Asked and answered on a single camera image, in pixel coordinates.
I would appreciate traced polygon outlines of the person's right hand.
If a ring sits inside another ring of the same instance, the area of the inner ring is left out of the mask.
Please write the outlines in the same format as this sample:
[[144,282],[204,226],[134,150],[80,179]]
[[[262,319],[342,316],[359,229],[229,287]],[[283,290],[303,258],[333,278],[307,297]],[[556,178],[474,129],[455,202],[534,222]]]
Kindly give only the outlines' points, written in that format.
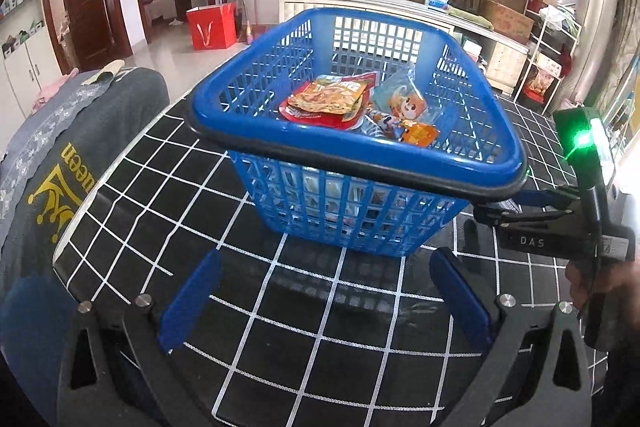
[[574,263],[565,268],[565,277],[570,282],[570,297],[573,305],[581,310],[590,295],[595,293],[620,293],[623,305],[631,322],[639,321],[639,261],[615,263],[603,269],[589,286]]

